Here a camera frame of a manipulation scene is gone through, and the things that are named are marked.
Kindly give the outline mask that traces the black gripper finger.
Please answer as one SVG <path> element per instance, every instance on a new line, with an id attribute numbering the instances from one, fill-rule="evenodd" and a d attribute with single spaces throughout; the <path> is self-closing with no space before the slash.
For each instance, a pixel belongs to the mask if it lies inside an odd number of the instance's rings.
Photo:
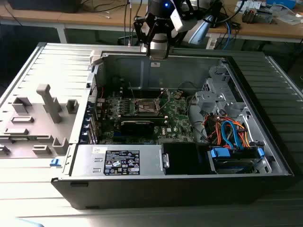
<path id="1" fill-rule="evenodd" d="M 145 16 L 145 17 L 135 17 L 134 18 L 134 28 L 136 35 L 140 43 L 146 48 L 146 55 L 151 54 L 151 42 L 155 35 L 155 16 Z M 142 31 L 143 24 L 146 23 L 149 27 L 148 33 Z"/>
<path id="2" fill-rule="evenodd" d="M 166 33 L 166 37 L 167 37 L 167 41 L 166 41 L 166 44 L 167 44 L 167 48 L 166 48 L 166 52 L 165 52 L 165 57 L 168 57 L 169 55 L 169 52 L 170 52 L 170 48 L 173 47 L 175 45 L 175 42 L 176 42 L 176 31 L 175 29 L 169 29 L 167 30 L 167 33 Z"/>

